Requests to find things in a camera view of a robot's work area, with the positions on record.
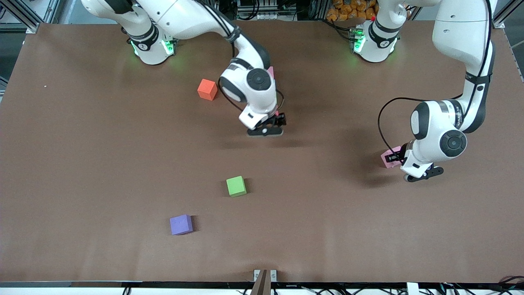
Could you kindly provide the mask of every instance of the brown table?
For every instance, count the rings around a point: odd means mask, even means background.
[[[381,64],[323,23],[243,22],[266,46],[288,116],[279,138],[245,136],[216,80],[230,46],[181,42],[160,66],[118,26],[42,25],[28,35],[0,108],[0,280],[495,282],[524,272],[524,87],[502,30],[484,125],[444,175],[408,184],[381,168],[380,107],[450,98],[464,66],[408,22]],[[416,104],[383,116],[412,139]],[[227,197],[242,175],[250,193]],[[171,236],[168,219],[194,216]]]

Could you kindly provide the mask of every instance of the red-orange block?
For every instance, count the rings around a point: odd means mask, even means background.
[[[212,101],[215,99],[217,91],[218,88],[216,87],[216,83],[214,81],[202,79],[200,86],[198,86],[198,95],[203,99]]]

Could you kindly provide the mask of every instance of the purple cube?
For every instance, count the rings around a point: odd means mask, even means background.
[[[171,217],[169,221],[171,222],[172,235],[183,235],[193,231],[193,224],[189,215]]]

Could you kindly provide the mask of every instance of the pink block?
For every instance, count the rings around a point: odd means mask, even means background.
[[[400,147],[400,146],[397,146],[397,147],[394,147],[394,148],[393,148],[393,151],[396,152],[396,153],[398,153],[398,152],[400,152],[400,149],[401,149],[401,147]],[[386,161],[386,158],[387,158],[388,156],[390,156],[390,155],[392,155],[391,151],[390,151],[390,150],[387,150],[387,151],[385,151],[385,152],[380,156],[380,158],[381,158],[382,161],[384,162],[384,165],[386,166],[386,168],[393,168],[393,167],[398,166],[398,165],[401,164],[400,161],[393,161],[393,162],[388,162],[388,161]]]

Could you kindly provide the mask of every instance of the orange foam piece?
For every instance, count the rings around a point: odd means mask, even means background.
[[[214,81],[202,79],[200,86],[198,86],[198,95],[203,99],[211,101],[214,100],[217,91],[218,88],[216,87],[216,83]]]

